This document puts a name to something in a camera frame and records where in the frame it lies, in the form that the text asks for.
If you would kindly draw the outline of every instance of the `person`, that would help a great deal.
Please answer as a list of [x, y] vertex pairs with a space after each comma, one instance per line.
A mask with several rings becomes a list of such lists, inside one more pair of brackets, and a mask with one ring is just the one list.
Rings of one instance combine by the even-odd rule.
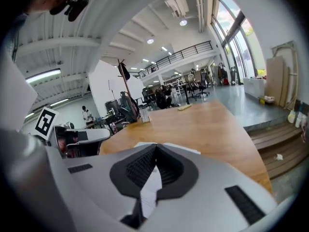
[[82, 109], [83, 109], [83, 119], [84, 119], [86, 125], [88, 126], [90, 124], [93, 124], [94, 123], [94, 119], [92, 117], [91, 112], [88, 109], [86, 109], [85, 106], [82, 106]]
[[64, 10], [70, 0], [31, 0], [29, 5], [24, 8], [22, 14], [20, 14], [13, 21], [13, 25], [6, 34], [3, 44], [8, 54], [15, 61], [17, 46], [18, 46], [18, 32], [25, 24], [25, 21], [29, 14], [42, 13], [49, 11], [51, 15], [56, 15]]

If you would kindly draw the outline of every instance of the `small object on table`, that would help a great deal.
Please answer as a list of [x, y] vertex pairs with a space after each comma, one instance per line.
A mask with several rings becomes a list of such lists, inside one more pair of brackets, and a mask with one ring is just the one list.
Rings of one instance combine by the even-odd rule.
[[185, 106], [181, 106], [181, 107], [179, 107], [177, 110], [178, 111], [183, 111], [183, 110], [185, 110], [185, 109], [187, 109], [187, 108], [189, 108], [189, 107], [191, 107], [192, 105], [190, 104], [190, 105], [185, 105]]

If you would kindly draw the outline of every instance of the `office chair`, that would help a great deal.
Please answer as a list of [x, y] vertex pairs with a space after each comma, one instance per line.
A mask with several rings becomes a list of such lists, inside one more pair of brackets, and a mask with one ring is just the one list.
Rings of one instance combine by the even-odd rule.
[[195, 73], [195, 70], [191, 69], [191, 73], [188, 75], [188, 80], [189, 80], [189, 87], [191, 89], [191, 97], [190, 98], [193, 98], [193, 99], [197, 100], [197, 98], [201, 98], [201, 96], [194, 94], [194, 90], [198, 90], [199, 89], [199, 86], [198, 86], [198, 84], [196, 82], [194, 73]]
[[210, 92], [209, 91], [204, 92], [204, 90], [207, 88], [207, 82], [206, 82], [207, 71], [205, 69], [201, 69], [200, 72], [201, 72], [201, 83], [198, 88], [199, 90], [201, 90], [201, 92], [197, 93], [197, 95], [204, 96], [205, 94], [206, 96], [208, 96]]

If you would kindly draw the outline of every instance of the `cardboard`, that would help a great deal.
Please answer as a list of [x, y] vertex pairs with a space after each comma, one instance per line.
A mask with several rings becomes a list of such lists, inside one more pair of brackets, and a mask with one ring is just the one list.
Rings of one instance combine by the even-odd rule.
[[283, 86], [283, 67], [282, 56], [269, 58], [266, 60], [267, 81], [265, 95], [275, 97], [275, 105], [279, 105]]

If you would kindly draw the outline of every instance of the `white paper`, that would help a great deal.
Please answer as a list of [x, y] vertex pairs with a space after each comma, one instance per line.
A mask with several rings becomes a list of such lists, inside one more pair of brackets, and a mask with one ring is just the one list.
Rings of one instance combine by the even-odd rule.
[[160, 189], [162, 189], [161, 175], [157, 166], [155, 166], [153, 172], [140, 191], [141, 210], [145, 218], [148, 218], [155, 210], [156, 192]]

